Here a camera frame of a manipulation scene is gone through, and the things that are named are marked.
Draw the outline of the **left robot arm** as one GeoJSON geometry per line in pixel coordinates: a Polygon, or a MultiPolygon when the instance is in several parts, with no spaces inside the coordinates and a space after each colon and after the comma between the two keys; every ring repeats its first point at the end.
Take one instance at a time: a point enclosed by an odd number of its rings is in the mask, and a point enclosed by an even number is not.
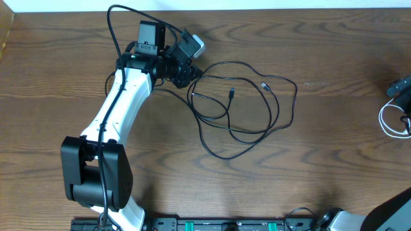
{"type": "Polygon", "coordinates": [[[60,149],[68,200],[99,212],[90,230],[142,230],[145,211],[131,197],[133,174],[125,153],[131,127],[157,80],[188,86],[202,71],[192,64],[204,42],[164,22],[141,21],[139,38],[116,61],[114,83],[94,120],[79,137],[67,136],[60,149]],[[165,31],[180,35],[165,46],[165,31]]]}

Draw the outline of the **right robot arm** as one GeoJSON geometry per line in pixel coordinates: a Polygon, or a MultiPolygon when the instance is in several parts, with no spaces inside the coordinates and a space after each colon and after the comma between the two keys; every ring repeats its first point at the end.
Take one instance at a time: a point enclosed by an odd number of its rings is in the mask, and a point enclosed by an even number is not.
{"type": "MultiPolygon", "coordinates": [[[[383,105],[378,114],[382,131],[395,139],[410,138],[410,76],[395,81],[387,89],[390,101],[383,105]],[[400,121],[405,129],[399,132],[391,128],[384,120],[384,111],[394,107],[402,111],[400,121]]],[[[410,230],[410,189],[373,209],[368,215],[358,215],[340,208],[335,208],[312,223],[312,230],[351,231],[351,230],[410,230]]]]}

